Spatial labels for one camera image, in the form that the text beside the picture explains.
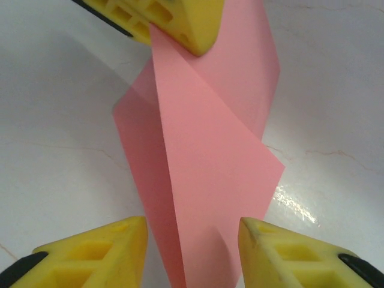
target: white floor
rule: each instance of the white floor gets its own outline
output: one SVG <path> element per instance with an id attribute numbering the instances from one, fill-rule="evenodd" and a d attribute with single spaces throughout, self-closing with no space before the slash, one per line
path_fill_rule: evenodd
<path id="1" fill-rule="evenodd" d="M 282 71 L 263 141 L 286 165 L 266 220 L 384 270 L 384 3 L 328 2 L 266 2 Z M 150 51 L 70 0 L 3 0 L 0 39 L 2 270 L 143 214 L 111 111 Z M 143 287 L 169 287 L 149 250 Z"/>

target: folded paper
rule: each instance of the folded paper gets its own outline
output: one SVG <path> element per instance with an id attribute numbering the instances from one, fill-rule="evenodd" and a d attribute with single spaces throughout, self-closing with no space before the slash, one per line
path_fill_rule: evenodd
<path id="1" fill-rule="evenodd" d="M 234 288 L 241 217 L 263 218 L 283 165 L 261 143 L 278 79 L 262 1 L 227 0 L 195 58 L 155 27 L 114 117 L 174 288 Z"/>

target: white marble surface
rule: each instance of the white marble surface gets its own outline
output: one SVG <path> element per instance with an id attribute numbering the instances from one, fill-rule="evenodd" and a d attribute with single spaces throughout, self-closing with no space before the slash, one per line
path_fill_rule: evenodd
<path id="1" fill-rule="evenodd" d="M 286 165 L 266 220 L 381 270 L 383 8 L 266 1 L 281 77 L 263 138 Z M 0 39 L 2 270 L 41 244 L 143 214 L 111 111 L 150 52 L 70 0 L 1 1 Z M 143 287 L 169 287 L 152 239 Z"/>

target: pink paper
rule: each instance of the pink paper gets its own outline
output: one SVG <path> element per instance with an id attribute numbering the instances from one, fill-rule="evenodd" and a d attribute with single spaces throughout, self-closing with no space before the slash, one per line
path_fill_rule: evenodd
<path id="1" fill-rule="evenodd" d="M 264 217 L 283 171 L 260 141 L 278 77 L 262 2 L 227 0 L 199 59 L 151 37 L 115 107 L 122 144 L 172 287 L 234 288 L 239 219 Z"/>

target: black rubber pad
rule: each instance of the black rubber pad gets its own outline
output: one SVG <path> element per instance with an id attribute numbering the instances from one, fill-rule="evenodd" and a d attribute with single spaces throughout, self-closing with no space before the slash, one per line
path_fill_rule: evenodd
<path id="1" fill-rule="evenodd" d="M 349 254 L 339 254 L 339 259 L 374 288 L 384 288 L 384 274 L 367 261 Z"/>
<path id="2" fill-rule="evenodd" d="M 9 266 L 6 270 L 0 274 L 0 287 L 9 288 L 18 279 L 22 278 L 29 270 L 39 264 L 45 257 L 47 252 L 38 252 L 19 259 Z"/>
<path id="3" fill-rule="evenodd" d="M 126 35 L 128 37 L 133 37 L 133 35 L 131 33 L 129 33 L 127 30 L 125 30 L 124 28 L 120 27 L 115 22 L 111 21 L 109 18 L 107 18 L 106 16 L 102 15 L 101 13 L 99 13 L 98 11 L 93 9 L 91 6 L 89 6 L 86 3 L 84 3 L 82 0 L 72 0 L 72 1 L 77 3 L 77 4 L 79 4 L 81 7 L 83 7 L 87 11 L 91 12 L 93 15 L 95 15 L 96 17 L 98 17 L 102 21 L 106 22 L 110 26 L 114 27 L 116 30 L 120 31 L 124 35 Z"/>

